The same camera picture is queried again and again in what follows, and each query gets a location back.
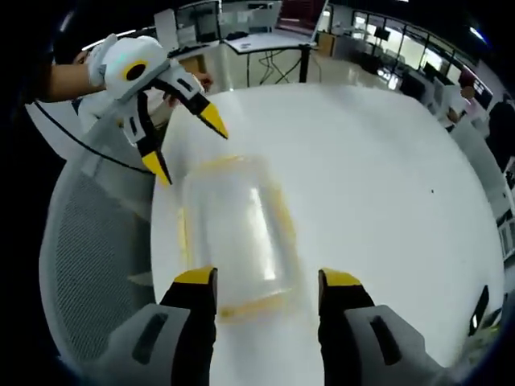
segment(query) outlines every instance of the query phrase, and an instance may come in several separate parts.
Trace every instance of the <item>person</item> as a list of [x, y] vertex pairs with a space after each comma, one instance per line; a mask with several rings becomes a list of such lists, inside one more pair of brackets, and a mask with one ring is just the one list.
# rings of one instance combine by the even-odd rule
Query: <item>person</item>
[[470, 105], [475, 95], [476, 90], [473, 86], [473, 80], [464, 81], [461, 86], [445, 86], [443, 100], [447, 105], [447, 110], [439, 121], [449, 133], [465, 114], [465, 109]]
[[493, 106], [489, 114], [488, 127], [490, 134], [486, 143], [504, 173], [511, 157], [515, 156], [515, 108], [508, 94], [503, 101]]
[[[160, 46], [159, 42], [150, 36], [140, 36], [138, 39], [149, 40]], [[74, 65], [82, 65], [88, 64], [89, 61], [89, 53], [87, 51], [81, 51], [72, 63]], [[197, 79], [201, 88], [205, 91], [209, 90], [212, 85], [212, 78], [209, 74], [193, 72], [192, 75]], [[147, 110], [152, 123], [156, 128], [165, 126], [177, 105], [177, 101], [156, 88], [146, 90], [145, 94], [147, 96]], [[81, 98], [77, 113], [85, 133], [107, 113], [112, 102], [113, 98], [105, 90], [90, 93]]]

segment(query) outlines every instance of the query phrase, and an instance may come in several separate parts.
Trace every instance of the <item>person's hand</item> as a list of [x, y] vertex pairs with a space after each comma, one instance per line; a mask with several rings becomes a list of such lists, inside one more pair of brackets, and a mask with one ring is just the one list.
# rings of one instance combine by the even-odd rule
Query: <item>person's hand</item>
[[212, 86], [212, 77], [208, 73], [202, 73], [202, 72], [193, 72], [194, 76], [196, 76], [196, 79], [199, 80], [200, 84], [202, 84], [202, 87], [204, 87], [204, 90], [209, 91], [209, 89]]
[[98, 44], [88, 55], [86, 64], [88, 65], [89, 83], [98, 87], [104, 84], [105, 64], [102, 64], [105, 53], [117, 42], [115, 34], [109, 35], [104, 42]]

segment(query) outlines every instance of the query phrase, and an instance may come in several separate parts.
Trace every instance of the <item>office desk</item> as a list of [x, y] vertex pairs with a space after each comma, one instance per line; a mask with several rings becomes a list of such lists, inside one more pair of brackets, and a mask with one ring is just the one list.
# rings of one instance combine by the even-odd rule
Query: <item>office desk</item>
[[488, 313], [502, 304], [504, 278], [492, 211], [447, 131], [412, 98], [370, 88], [284, 84], [210, 100], [228, 141], [177, 108], [163, 143], [174, 185], [154, 189], [156, 300], [186, 269], [177, 241], [184, 176], [224, 155], [260, 154], [294, 222], [313, 313], [318, 269], [350, 272], [450, 365], [483, 286]]
[[252, 34], [235, 40], [224, 40], [238, 55], [247, 55], [247, 87], [249, 84], [250, 54], [276, 50], [300, 50], [299, 83], [306, 83], [309, 53], [315, 43], [276, 34]]

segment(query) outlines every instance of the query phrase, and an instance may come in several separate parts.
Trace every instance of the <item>white table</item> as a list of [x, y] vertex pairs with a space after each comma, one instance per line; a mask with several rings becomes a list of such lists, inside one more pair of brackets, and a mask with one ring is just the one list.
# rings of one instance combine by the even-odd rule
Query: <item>white table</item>
[[228, 141], [179, 108], [163, 143], [175, 184], [154, 190], [156, 300], [185, 266], [183, 177], [224, 154], [260, 154], [295, 223], [313, 312], [318, 269], [350, 272], [423, 334], [437, 362], [453, 363], [484, 285], [487, 313], [501, 306], [504, 275], [492, 211], [447, 131], [417, 101], [377, 89], [288, 84], [210, 99]]
[[225, 39], [224, 43], [237, 55], [247, 55], [247, 87], [250, 87], [250, 54], [276, 50], [300, 50], [299, 83], [306, 83], [309, 53], [315, 43], [306, 39], [276, 33], [252, 34], [235, 40]]

